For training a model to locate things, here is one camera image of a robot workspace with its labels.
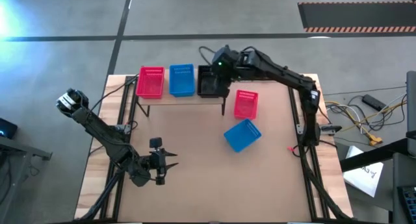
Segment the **white paper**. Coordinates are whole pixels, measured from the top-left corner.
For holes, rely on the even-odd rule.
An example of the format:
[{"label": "white paper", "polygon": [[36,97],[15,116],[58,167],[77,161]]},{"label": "white paper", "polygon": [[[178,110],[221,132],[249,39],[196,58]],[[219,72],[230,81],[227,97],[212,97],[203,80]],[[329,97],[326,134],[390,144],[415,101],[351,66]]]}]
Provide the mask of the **white paper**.
[{"label": "white paper", "polygon": [[[356,156],[362,152],[363,151],[356,146],[350,146],[346,157]],[[382,174],[382,169],[383,164],[377,162],[368,166],[363,166],[362,168],[347,171],[343,173],[343,176],[345,182],[374,197],[380,175]]]}]

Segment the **black floor mat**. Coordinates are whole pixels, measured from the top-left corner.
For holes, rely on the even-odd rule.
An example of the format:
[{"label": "black floor mat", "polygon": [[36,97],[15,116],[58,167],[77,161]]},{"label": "black floor mat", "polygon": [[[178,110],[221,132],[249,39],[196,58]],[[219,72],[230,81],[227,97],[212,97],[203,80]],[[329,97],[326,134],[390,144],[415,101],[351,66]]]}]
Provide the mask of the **black floor mat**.
[{"label": "black floor mat", "polygon": [[415,32],[416,2],[298,3],[306,32]]}]

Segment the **wooden platform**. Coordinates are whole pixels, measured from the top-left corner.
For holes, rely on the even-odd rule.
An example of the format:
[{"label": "wooden platform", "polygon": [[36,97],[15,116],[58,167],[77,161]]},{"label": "wooden platform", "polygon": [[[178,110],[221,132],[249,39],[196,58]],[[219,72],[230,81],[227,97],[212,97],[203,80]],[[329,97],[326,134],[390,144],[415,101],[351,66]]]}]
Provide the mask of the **wooden platform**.
[{"label": "wooden platform", "polygon": [[[312,79],[315,79],[319,85],[316,75],[309,76]],[[105,93],[108,93],[123,84],[124,80],[125,75],[110,76]],[[170,118],[171,120],[180,119],[181,112],[178,111],[180,108],[182,112],[185,112],[188,115],[190,114],[191,116],[200,116],[205,113],[204,118],[195,119],[195,121],[197,123],[203,121],[212,123],[208,123],[206,126],[212,134],[225,132],[233,124],[238,122],[232,120],[233,113],[231,109],[234,105],[232,93],[234,93],[234,91],[230,92],[230,97],[227,99],[225,119],[222,119],[218,107],[209,105],[194,107],[156,106],[156,108],[152,107],[149,119],[144,117],[141,111],[136,110],[135,116],[140,127],[138,127],[137,132],[133,132],[131,143],[135,146],[139,154],[144,154],[148,151],[149,136],[157,132],[162,134],[160,136],[164,138],[164,146],[166,149],[179,155],[176,158],[169,158],[169,161],[179,162],[179,165],[176,168],[173,168],[172,172],[169,172],[166,177],[166,185],[164,186],[156,186],[152,184],[152,182],[149,182],[145,187],[137,188],[127,179],[127,181],[124,182],[123,187],[119,221],[212,221],[215,218],[218,218],[218,221],[308,221],[309,210],[306,203],[306,193],[302,170],[300,169],[300,162],[286,149],[286,147],[294,146],[296,144],[291,112],[287,112],[287,110],[290,110],[287,88],[276,82],[260,86],[256,85],[256,88],[251,84],[253,84],[253,82],[242,82],[232,84],[231,86],[231,89],[260,89],[258,90],[259,115],[258,118],[254,120],[254,123],[263,133],[263,137],[257,142],[257,145],[255,143],[247,148],[247,151],[243,151],[243,154],[235,154],[231,151],[229,146],[225,147],[226,142],[224,142],[224,137],[222,135],[219,135],[218,139],[215,139],[215,142],[212,140],[210,141],[211,138],[205,137],[204,134],[194,137],[195,132],[193,137],[185,137],[186,135],[172,137],[168,135],[167,128],[165,127],[163,129],[163,126],[161,126],[161,123],[167,125],[172,124],[166,123],[166,121],[169,120],[167,119],[168,116],[173,116]],[[123,90],[121,89],[103,101],[100,117],[108,124],[116,123],[122,92]],[[322,97],[320,104],[321,109],[326,112]],[[285,114],[279,115],[277,108],[280,108],[280,112],[284,112]],[[224,122],[224,125],[215,127],[215,123],[220,122]],[[326,119],[321,114],[318,114],[318,122],[320,124],[327,123]],[[202,144],[203,147],[198,147],[198,143],[195,143],[198,138],[201,138],[202,142],[218,145],[218,147],[216,147],[215,150],[208,151],[206,150],[207,146],[204,145],[204,143]],[[333,142],[332,137],[322,136],[321,138]],[[192,152],[187,153],[188,151],[186,148],[180,147],[180,142],[183,143],[183,145],[186,145],[186,147],[191,147],[189,150]],[[92,149],[96,147],[99,147],[99,144],[96,141],[93,141]],[[325,188],[343,212],[352,216],[336,149],[322,143],[317,147],[317,154]],[[209,165],[206,165],[205,159],[203,159],[205,156],[211,156],[213,158],[212,169],[209,169]],[[221,166],[215,166],[217,165],[217,160],[221,162],[219,163]],[[259,171],[251,169],[255,168],[255,166],[247,168],[247,162],[250,161],[253,165],[258,165],[257,168],[259,168]],[[103,190],[108,164],[109,160],[104,150],[95,152],[89,158],[77,211],[75,213],[76,218],[82,216],[89,209]],[[197,168],[199,170],[202,168],[204,169],[202,169],[203,171],[193,171],[192,168]],[[230,176],[232,180],[229,180],[229,177],[226,176],[229,173],[232,174]],[[189,179],[192,180],[192,177],[189,178],[191,175],[195,175],[195,179],[198,181],[205,179],[205,184],[187,182]],[[261,186],[261,184],[253,182],[257,180],[260,180],[266,185]],[[223,193],[223,195],[218,195],[216,193],[218,190],[222,190],[225,193]],[[264,210],[263,207],[262,209],[255,211],[255,213],[242,212],[244,208],[253,209],[258,207],[260,205],[260,203],[257,202],[259,199],[251,202],[252,199],[255,197],[256,193],[260,198],[266,199],[267,191],[269,191],[269,193],[270,191],[273,191],[274,194],[269,195],[270,199],[267,199],[267,203],[261,203],[263,206],[267,207],[266,210]],[[254,196],[241,197],[241,192],[253,193]],[[314,196],[317,209],[319,210],[319,199],[316,192],[314,193]],[[161,201],[162,203],[154,203],[152,199]],[[221,208],[213,208],[215,207],[213,204],[218,200],[223,201],[222,203],[217,202],[216,204],[216,207]],[[192,211],[192,209],[189,208],[192,205],[196,205],[197,210],[199,211]],[[288,211],[290,210],[291,205],[298,207],[298,210],[294,210],[297,211],[297,218],[294,216],[295,214]],[[163,210],[164,215],[157,216],[156,212],[150,212],[151,210],[148,210],[147,206],[158,206],[158,208]],[[111,214],[111,210],[112,203],[110,202],[109,214]]]}]

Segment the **cardboard surface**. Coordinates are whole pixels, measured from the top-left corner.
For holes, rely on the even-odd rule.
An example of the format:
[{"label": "cardboard surface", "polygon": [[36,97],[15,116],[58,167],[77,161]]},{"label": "cardboard surface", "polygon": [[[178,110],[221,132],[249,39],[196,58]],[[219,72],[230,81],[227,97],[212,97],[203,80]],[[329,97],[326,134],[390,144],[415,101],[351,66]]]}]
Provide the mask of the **cardboard surface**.
[{"label": "cardboard surface", "polygon": [[[240,153],[224,132],[241,120],[233,115],[236,90],[259,93],[253,123],[262,137]],[[121,222],[310,221],[302,168],[287,147],[296,133],[286,86],[276,82],[231,85],[226,114],[220,105],[151,106],[150,117],[136,111],[131,144],[139,154],[160,136],[179,162],[164,186],[153,181],[138,188],[125,177]]]}]

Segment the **blue basket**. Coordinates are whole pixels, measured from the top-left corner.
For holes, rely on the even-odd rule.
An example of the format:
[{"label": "blue basket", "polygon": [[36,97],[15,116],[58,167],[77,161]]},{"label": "blue basket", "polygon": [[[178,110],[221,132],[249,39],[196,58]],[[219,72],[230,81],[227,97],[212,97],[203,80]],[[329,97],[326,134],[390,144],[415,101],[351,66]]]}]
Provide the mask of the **blue basket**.
[{"label": "blue basket", "polygon": [[234,151],[241,152],[260,138],[261,133],[249,119],[245,119],[224,133],[224,136]]},{"label": "blue basket", "polygon": [[194,65],[182,64],[169,67],[169,93],[175,97],[194,95]]}]

